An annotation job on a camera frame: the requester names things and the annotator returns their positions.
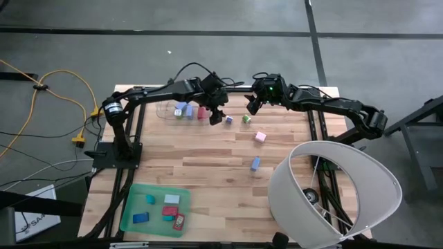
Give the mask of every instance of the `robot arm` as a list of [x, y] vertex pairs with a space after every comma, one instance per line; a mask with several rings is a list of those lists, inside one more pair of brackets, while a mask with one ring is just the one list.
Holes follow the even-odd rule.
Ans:
[[246, 107], [255, 115], [263, 104], [280, 105], [293, 111], [323, 111], [348, 117], [361, 133], [363, 138], [375, 139], [383, 135], [388, 121], [383, 110], [364, 105], [358, 100], [347, 98], [331, 98], [328, 95], [320, 96], [318, 89], [300, 88], [286, 85], [279, 74], [265, 75], [255, 78], [252, 85], [254, 95], [245, 95], [249, 100]]
[[[346, 98], [331, 98], [320, 96], [319, 90], [311, 87], [302, 89], [290, 84], [286, 85], [284, 78], [279, 74], [266, 74], [256, 78], [249, 88], [242, 88], [242, 92], [254, 93], [245, 95], [249, 100], [248, 111], [255, 115], [263, 104], [279, 105], [293, 111], [323, 111], [347, 116], [355, 125], [362, 138], [375, 139], [383, 134], [387, 117], [383, 111], [366, 106], [358, 100]], [[123, 123], [142, 103], [176, 100], [180, 102], [194, 101], [201, 107], [211, 111], [210, 124], [216, 125], [225, 116], [218, 106], [228, 102], [228, 93], [238, 92], [235, 87], [226, 86], [226, 83], [211, 73], [200, 80], [198, 77], [189, 80], [174, 82], [170, 80], [165, 86], [159, 88], [134, 87], [124, 93], [115, 92], [107, 98], [102, 108], [105, 111], [107, 122], [112, 126], [115, 137], [114, 144], [118, 153], [118, 160], [127, 160], [132, 157], [132, 144], [125, 133]], [[123, 108], [120, 101], [128, 103]]]

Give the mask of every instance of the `wooden table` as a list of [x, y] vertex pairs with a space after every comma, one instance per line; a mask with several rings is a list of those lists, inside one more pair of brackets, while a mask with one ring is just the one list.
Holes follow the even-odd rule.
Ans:
[[[117, 85], [115, 90], [125, 91], [129, 87], [133, 86]], [[336, 87], [321, 89], [338, 96]], [[271, 241], [280, 228], [269, 211], [268, 181], [295, 146], [311, 140], [307, 114], [264, 105], [256, 116], [251, 116], [251, 124], [244, 124], [246, 104], [242, 94], [231, 93], [229, 103], [222, 109], [234, 121], [215, 126], [210, 126], [208, 120], [174, 120], [172, 110], [164, 111], [173, 109], [174, 103], [147, 105], [141, 136], [143, 153], [134, 182], [187, 188], [191, 191], [192, 207], [186, 218], [188, 229], [181, 238], [126, 232], [125, 241]], [[330, 136], [347, 130], [343, 116], [325, 113], [325, 119]], [[265, 143], [254, 141], [257, 131], [267, 135]], [[104, 140], [112, 141], [113, 135], [107, 125]], [[255, 156], [261, 158], [261, 164], [259, 170], [252, 172], [249, 167]], [[309, 187], [313, 172], [310, 158], [296, 158], [292, 163], [302, 188]], [[354, 186], [343, 172], [336, 174], [343, 209], [355, 220]], [[105, 169], [93, 179], [79, 236], [89, 232], [108, 208], [115, 175], [116, 170]], [[316, 177], [314, 188], [318, 189]], [[115, 215], [112, 235], [118, 229], [120, 213], [121, 206]]]

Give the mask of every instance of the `green block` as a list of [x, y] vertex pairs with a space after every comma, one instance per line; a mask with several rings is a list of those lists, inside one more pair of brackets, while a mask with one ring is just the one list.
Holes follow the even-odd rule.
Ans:
[[155, 204], [155, 197], [153, 197], [150, 194], [146, 195], [146, 203], [154, 205]]

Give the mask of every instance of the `translucent green tray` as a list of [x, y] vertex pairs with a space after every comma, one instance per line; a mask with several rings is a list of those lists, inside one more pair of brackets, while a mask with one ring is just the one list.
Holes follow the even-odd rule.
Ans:
[[[155, 204], [146, 203], [146, 195], [155, 197]], [[165, 204], [165, 194], [176, 194], [180, 196], [178, 205]], [[181, 231], [172, 229], [174, 221], [163, 221], [161, 211], [164, 206], [178, 206], [179, 213], [185, 215], [185, 223]], [[190, 192], [189, 190], [173, 187], [159, 187], [155, 185], [133, 184], [129, 190], [125, 211], [120, 222], [120, 229], [125, 232], [142, 232], [147, 234], [157, 234], [169, 237], [181, 237], [185, 232], [189, 221]], [[149, 212], [150, 220], [143, 223], [132, 223], [134, 214]]]

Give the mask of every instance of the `pink block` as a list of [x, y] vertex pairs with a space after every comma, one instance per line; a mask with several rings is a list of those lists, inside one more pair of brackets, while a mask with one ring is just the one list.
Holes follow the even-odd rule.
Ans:
[[264, 142], [264, 139], [266, 139], [266, 134], [257, 132], [257, 135], [255, 136], [255, 140], [258, 142]]

